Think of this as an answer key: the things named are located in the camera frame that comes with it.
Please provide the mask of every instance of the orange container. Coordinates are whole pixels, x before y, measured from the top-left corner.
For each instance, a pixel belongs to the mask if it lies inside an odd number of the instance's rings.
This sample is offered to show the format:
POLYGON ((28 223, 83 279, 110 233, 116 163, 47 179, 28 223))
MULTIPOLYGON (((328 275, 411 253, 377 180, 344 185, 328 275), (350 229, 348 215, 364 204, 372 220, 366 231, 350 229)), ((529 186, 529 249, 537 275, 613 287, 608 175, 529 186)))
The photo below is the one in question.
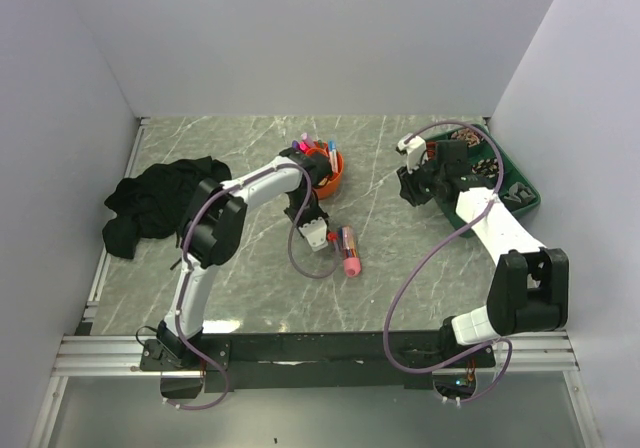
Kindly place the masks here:
MULTIPOLYGON (((311 148, 310 150, 307 150, 305 154, 311 155, 313 153, 322 153, 324 156, 329 158, 329 153, 327 151, 328 149, 329 149, 329 145, 327 145, 326 143, 324 143, 324 148, 320 148, 318 146, 318 143, 316 143, 316 147, 311 148)), ((344 171, 344 160, 342 159, 342 155, 340 154, 339 151, 336 153, 338 154, 338 173, 333 173, 323 186, 313 188, 313 191, 316 192, 316 195, 318 195, 318 198, 320 200, 324 200, 325 198, 328 198, 331 195, 333 195, 338 189, 338 186, 340 186, 340 180, 342 179, 342 172, 344 171)))

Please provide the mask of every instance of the gray marble surface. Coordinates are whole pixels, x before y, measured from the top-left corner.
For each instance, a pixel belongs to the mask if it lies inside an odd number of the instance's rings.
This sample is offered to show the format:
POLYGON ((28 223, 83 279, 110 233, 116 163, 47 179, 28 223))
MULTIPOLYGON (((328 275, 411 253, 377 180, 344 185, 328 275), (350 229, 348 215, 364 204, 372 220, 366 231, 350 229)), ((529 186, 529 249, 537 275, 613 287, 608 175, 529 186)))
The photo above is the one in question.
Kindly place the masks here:
MULTIPOLYGON (((452 228, 435 203, 413 208, 398 196, 395 144, 406 133, 439 119, 430 116, 155 118, 146 126, 132 175, 153 163, 212 155, 234 176, 269 162, 302 132, 333 138, 345 159, 338 192, 321 202, 335 228, 352 225, 362 274, 341 267, 311 280, 286 253, 290 222, 278 199, 248 215, 241 248, 219 273, 206 307, 215 331, 379 330, 389 303, 418 260, 452 228)), ((464 118, 482 122, 479 118, 464 118)), ((329 249, 311 253, 296 236, 296 259, 307 270, 331 265, 329 249)), ((111 258, 92 334, 132 334, 155 326, 171 303, 178 270, 175 239, 143 240, 133 261, 111 258)), ((429 262, 400 303, 395 329, 429 329, 442 319, 482 305, 493 273, 476 239, 458 239, 429 262)))

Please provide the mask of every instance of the black wire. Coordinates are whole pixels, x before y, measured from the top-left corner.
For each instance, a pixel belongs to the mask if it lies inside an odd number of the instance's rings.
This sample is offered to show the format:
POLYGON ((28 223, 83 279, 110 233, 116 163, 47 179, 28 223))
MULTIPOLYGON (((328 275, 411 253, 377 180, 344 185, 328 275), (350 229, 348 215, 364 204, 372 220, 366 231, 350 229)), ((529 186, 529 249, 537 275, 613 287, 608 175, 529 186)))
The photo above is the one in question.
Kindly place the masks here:
POLYGON ((145 328, 147 330, 153 331, 154 333, 158 332, 158 330, 156 330, 153 326, 149 326, 149 325, 141 326, 140 328, 138 328, 136 330, 136 335, 135 335, 136 336, 136 341, 138 343, 140 343, 142 346, 144 346, 144 343, 142 341, 140 341, 140 330, 144 330, 145 328))

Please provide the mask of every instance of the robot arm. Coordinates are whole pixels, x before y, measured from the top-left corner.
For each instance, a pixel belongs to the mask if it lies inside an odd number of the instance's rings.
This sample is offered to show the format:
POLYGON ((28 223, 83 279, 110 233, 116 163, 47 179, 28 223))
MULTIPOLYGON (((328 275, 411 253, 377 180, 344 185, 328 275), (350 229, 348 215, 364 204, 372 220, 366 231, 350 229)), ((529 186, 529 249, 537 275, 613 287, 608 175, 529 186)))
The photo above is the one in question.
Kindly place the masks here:
MULTIPOLYGON (((176 309, 185 277, 188 284, 185 290, 180 313, 180 327, 189 340, 202 333, 204 309, 215 282, 219 267, 229 261, 236 253, 242 237, 246 214, 258 206, 267 203, 282 193, 289 196, 289 207, 285 214, 293 221, 300 209, 305 194, 306 182, 300 170, 294 167, 282 167, 284 164, 297 163, 310 176, 312 184, 317 185, 331 173, 329 161, 324 156, 306 156, 292 148, 284 150, 270 165, 278 168, 255 181, 256 174, 265 171, 265 167, 235 180, 218 183, 212 179, 204 180, 196 189, 192 201, 181 224, 182 236, 186 235, 204 203, 215 193, 240 184, 241 189, 222 196, 207 211, 195 227, 189 245, 188 262, 182 260, 180 279, 169 312, 158 326, 157 338, 175 357, 181 359, 186 350, 180 342, 176 329, 176 309)), ((313 194, 298 222, 298 232, 307 240, 313 251, 328 245, 328 215, 318 205, 313 194)))
POLYGON ((435 198, 469 223, 494 200, 489 214, 472 227, 496 264, 487 303, 445 320, 441 343, 472 345, 564 326, 569 279, 566 254, 547 249, 518 223, 493 193, 491 182, 472 172, 464 141, 437 142, 436 156, 430 160, 425 141, 420 137, 407 141, 410 136, 398 143, 397 151, 407 158, 406 166, 397 173, 400 196, 411 205, 435 198))

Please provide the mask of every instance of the pink bottle cap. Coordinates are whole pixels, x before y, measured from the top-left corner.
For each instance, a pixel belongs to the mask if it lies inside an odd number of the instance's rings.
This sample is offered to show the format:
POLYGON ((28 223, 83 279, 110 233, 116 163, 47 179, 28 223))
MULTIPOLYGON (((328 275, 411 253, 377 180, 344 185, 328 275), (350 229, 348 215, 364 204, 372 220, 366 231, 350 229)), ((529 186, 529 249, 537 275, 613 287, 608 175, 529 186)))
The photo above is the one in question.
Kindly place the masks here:
POLYGON ((360 274, 360 271, 362 270, 362 265, 360 265, 360 258, 345 258, 342 261, 342 266, 344 266, 344 272, 349 278, 358 276, 360 274))

